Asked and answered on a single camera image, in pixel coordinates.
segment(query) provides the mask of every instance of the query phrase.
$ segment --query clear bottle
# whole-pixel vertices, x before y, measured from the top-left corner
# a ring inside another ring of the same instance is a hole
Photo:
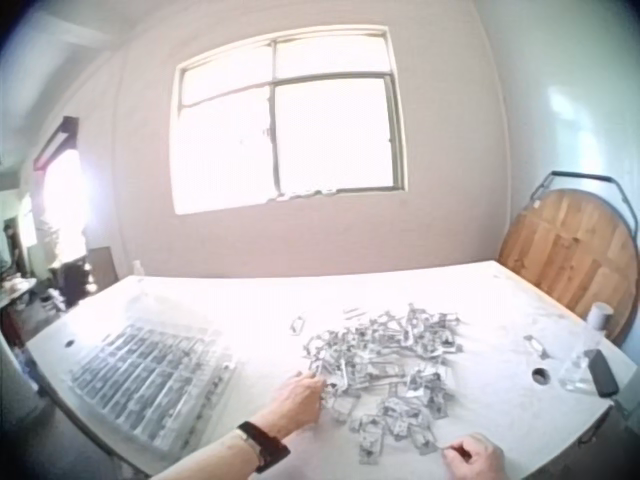
[[[598,348],[604,338],[607,322],[612,316],[613,308],[606,303],[596,302],[591,306],[582,328],[582,338],[560,370],[558,382],[565,390],[570,392],[592,390],[593,382],[587,372],[589,358],[585,355],[585,351]]]
[[[140,289],[140,293],[144,295],[146,293],[144,288],[144,268],[142,268],[142,262],[140,260],[133,261],[133,274],[138,277],[138,288]]]

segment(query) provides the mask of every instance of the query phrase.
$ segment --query black phone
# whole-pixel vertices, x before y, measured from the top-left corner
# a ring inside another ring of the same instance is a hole
[[[620,389],[616,377],[611,371],[609,362],[601,350],[587,350],[584,352],[589,359],[589,371],[596,386],[598,396],[609,398],[616,395]]]

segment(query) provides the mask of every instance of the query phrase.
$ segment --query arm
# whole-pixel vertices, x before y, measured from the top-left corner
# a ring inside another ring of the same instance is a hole
[[[265,409],[250,419],[272,437],[284,440],[320,415],[325,382],[312,373],[296,374],[278,390]],[[237,431],[189,455],[154,480],[246,480],[261,459]]]

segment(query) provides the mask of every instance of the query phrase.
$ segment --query tabletop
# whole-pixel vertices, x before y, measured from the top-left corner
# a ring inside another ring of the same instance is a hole
[[[307,368],[302,345],[329,328],[345,326],[344,309],[404,308],[457,312],[463,352],[447,357],[454,399],[449,417],[434,424],[440,445],[481,432],[500,445],[507,473],[522,478],[569,447],[611,405],[595,392],[569,393],[557,382],[563,361],[580,337],[582,322],[570,311],[496,262],[423,270],[330,277],[186,279],[128,277],[91,297],[27,344],[43,376],[76,422],[137,468],[155,474],[168,466],[161,455],[95,415],[69,385],[69,372],[105,335],[130,321],[131,300],[161,296],[198,312],[198,322],[224,332],[238,367],[201,446],[224,436],[264,406],[273,390]],[[302,334],[289,325],[306,319]],[[193,318],[165,318],[189,326]],[[533,335],[551,358],[541,360],[523,341]],[[600,346],[621,387],[636,367],[607,340]],[[548,385],[531,372],[547,369]],[[292,455],[261,475],[296,480],[445,478],[440,455],[419,456],[409,443],[387,441],[379,465],[358,463],[358,436],[323,413],[313,428],[287,440]]]

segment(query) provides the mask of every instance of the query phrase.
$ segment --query hand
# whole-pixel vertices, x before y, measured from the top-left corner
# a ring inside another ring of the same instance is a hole
[[[250,421],[272,437],[284,440],[296,430],[316,423],[320,416],[320,395],[326,382],[307,372],[298,372],[277,391],[271,404]]]
[[[454,442],[442,455],[455,480],[507,480],[502,449],[480,433]]]

